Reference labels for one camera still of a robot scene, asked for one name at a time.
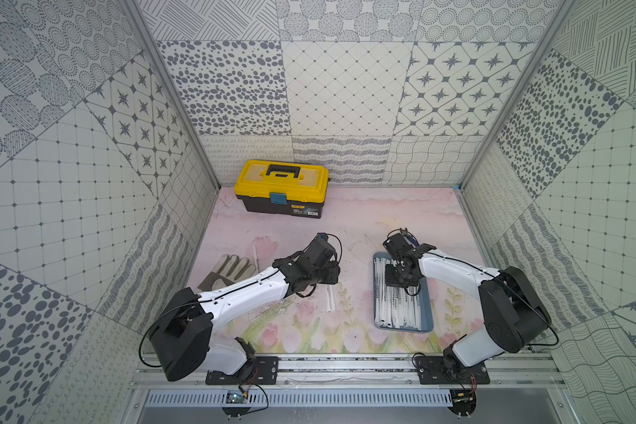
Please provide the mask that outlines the blue plastic storage tray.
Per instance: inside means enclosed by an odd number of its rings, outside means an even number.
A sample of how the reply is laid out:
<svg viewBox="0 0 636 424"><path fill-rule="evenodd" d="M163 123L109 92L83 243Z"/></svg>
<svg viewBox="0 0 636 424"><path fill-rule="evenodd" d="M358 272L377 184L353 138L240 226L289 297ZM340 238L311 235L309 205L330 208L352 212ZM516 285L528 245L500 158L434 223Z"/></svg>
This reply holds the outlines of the blue plastic storage tray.
<svg viewBox="0 0 636 424"><path fill-rule="evenodd" d="M374 324L382 330L428 333L434 328L427 280L405 289L387 284L393 261L384 252L373 256Z"/></svg>

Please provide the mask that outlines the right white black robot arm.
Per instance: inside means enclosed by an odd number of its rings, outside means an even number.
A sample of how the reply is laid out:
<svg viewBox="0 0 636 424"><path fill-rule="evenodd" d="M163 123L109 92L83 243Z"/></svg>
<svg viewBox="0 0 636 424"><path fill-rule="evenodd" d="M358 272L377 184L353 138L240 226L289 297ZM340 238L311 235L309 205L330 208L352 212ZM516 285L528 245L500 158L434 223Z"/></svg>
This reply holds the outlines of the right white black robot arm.
<svg viewBox="0 0 636 424"><path fill-rule="evenodd" d="M480 301L483 325L443 350L443 367L459 372L503 353L518 353L547 330L551 318L525 273L514 267L482 268L418 242L410 231L390 231L383 242L392 264L384 281L417 288L424 278L441 280Z"/></svg>

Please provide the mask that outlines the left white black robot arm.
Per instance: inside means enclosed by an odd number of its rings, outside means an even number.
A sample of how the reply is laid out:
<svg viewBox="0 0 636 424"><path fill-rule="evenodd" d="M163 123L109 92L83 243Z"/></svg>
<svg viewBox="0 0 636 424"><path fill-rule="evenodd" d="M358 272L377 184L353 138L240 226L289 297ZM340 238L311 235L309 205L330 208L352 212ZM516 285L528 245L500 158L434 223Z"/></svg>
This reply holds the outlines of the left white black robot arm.
<svg viewBox="0 0 636 424"><path fill-rule="evenodd" d="M258 307L291 296L307 298L319 284L337 284L342 248L333 247L330 237L317 233L304 249L276 259L266 270L226 288L201 293L186 288L175 293L143 336L166 379L176 382L203 367L236 383L254 380L259 366L251 344L240 337L213 335Z"/></svg>

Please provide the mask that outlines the pink floral table mat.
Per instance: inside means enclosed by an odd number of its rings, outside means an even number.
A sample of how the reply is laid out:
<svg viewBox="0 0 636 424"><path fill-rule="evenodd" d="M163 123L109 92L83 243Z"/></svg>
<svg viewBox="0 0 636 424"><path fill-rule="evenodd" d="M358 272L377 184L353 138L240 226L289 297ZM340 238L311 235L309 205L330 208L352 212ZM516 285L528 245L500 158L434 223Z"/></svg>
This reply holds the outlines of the pink floral table mat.
<svg viewBox="0 0 636 424"><path fill-rule="evenodd" d="M459 201L450 188L339 188L326 197L318 219L251 213L233 190L221 190L188 284L197 287L224 254L250 259L259 269L305 247L326 232L342 254L335 285L320 285L305 299L258 308L221 330L242 337L260 353L438 353L480 330L478 300L440 280L428 283L433 330L411 333L374 323L373 256L388 233L411 231L449 256L482 265Z"/></svg>

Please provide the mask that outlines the yellow black toolbox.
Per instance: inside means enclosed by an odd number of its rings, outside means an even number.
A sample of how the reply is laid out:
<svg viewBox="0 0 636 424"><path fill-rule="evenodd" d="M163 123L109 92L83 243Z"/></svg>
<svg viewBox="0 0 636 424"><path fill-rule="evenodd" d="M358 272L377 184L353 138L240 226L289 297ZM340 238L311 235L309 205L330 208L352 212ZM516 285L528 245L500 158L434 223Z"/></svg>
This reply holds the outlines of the yellow black toolbox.
<svg viewBox="0 0 636 424"><path fill-rule="evenodd" d="M249 212L319 219L329 179L323 166L249 160L234 192Z"/></svg>

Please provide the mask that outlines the right controller board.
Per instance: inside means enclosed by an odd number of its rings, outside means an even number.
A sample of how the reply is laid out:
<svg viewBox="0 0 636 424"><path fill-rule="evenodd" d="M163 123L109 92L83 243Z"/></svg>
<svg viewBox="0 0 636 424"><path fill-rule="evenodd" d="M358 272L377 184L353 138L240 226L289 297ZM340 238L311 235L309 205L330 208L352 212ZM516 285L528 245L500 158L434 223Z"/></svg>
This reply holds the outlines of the right controller board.
<svg viewBox="0 0 636 424"><path fill-rule="evenodd" d="M459 418L470 418L477 405L476 394L471 391L451 390L448 409Z"/></svg>

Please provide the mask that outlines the controller board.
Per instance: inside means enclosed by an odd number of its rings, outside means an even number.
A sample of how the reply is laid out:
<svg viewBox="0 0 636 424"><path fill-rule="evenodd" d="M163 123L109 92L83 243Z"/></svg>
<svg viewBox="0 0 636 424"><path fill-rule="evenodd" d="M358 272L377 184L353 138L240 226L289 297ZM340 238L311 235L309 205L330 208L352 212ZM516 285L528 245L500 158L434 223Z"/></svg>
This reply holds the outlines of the controller board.
<svg viewBox="0 0 636 424"><path fill-rule="evenodd" d="M246 407L247 405L247 394L240 390L228 390L224 401L226 408Z"/></svg>
<svg viewBox="0 0 636 424"><path fill-rule="evenodd" d="M459 418L470 418L477 405L476 394L471 391L451 390L448 409Z"/></svg>

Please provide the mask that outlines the left controller board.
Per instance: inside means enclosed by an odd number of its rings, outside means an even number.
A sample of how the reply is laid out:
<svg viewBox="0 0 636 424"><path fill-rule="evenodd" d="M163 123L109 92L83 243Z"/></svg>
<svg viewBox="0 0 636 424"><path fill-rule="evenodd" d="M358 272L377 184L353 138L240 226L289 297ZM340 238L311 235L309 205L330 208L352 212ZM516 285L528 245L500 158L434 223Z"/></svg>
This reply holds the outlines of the left controller board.
<svg viewBox="0 0 636 424"><path fill-rule="evenodd" d="M246 407L247 405L247 394L240 390L228 390L224 401L226 408Z"/></svg>

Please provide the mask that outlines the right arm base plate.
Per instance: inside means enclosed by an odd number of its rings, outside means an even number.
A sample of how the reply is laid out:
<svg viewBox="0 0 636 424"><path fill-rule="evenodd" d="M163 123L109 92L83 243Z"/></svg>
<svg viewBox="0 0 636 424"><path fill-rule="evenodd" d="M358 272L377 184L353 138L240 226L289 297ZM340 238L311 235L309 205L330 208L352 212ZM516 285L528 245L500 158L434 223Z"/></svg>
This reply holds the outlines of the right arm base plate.
<svg viewBox="0 0 636 424"><path fill-rule="evenodd" d="M420 384L490 384L490 377L484 362L472 367L464 367L442 356L427 356L415 353L412 358Z"/></svg>

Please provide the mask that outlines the aluminium mounting rail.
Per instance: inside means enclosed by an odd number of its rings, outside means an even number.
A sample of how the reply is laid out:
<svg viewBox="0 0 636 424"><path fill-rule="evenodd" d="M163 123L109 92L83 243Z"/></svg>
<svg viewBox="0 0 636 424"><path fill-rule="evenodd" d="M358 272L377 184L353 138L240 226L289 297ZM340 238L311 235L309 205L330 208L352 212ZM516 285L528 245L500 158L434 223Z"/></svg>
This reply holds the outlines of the aluminium mounting rail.
<svg viewBox="0 0 636 424"><path fill-rule="evenodd" d="M565 382L548 353L503 354L481 367L489 377L482 389L554 389ZM129 388L196 389L204 386L208 371L199 367L189 376L169 382L164 371L139 365ZM418 386L420 378L410 353L389 354L281 354L274 389L402 388Z"/></svg>

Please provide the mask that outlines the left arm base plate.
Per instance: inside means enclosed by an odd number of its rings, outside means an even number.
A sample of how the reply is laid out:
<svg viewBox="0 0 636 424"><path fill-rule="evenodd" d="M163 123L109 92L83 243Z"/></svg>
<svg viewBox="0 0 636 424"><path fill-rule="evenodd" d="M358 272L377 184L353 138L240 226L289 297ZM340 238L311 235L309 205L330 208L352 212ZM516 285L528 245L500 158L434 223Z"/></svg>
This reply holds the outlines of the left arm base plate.
<svg viewBox="0 0 636 424"><path fill-rule="evenodd" d="M279 358L261 356L248 360L239 371L232 375L219 371L208 372L206 385L275 385L277 382Z"/></svg>

